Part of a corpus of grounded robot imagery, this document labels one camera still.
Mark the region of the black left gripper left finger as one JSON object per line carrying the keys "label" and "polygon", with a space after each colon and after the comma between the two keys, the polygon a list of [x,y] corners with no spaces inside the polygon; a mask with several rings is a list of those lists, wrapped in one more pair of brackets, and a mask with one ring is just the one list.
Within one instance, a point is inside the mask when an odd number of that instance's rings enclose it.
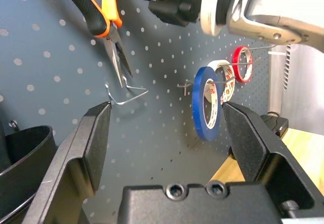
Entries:
{"label": "black left gripper left finger", "polygon": [[82,208],[99,188],[111,103],[90,108],[58,147],[23,223],[89,223]]}

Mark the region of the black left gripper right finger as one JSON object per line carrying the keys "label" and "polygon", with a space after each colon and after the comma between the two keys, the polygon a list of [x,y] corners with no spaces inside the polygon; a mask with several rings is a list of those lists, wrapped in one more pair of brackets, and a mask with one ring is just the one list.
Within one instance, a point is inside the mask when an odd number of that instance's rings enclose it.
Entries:
{"label": "black left gripper right finger", "polygon": [[300,210],[317,207],[317,187],[283,141],[248,107],[226,102],[223,112],[231,149],[245,181],[259,181],[276,207],[295,201]]}

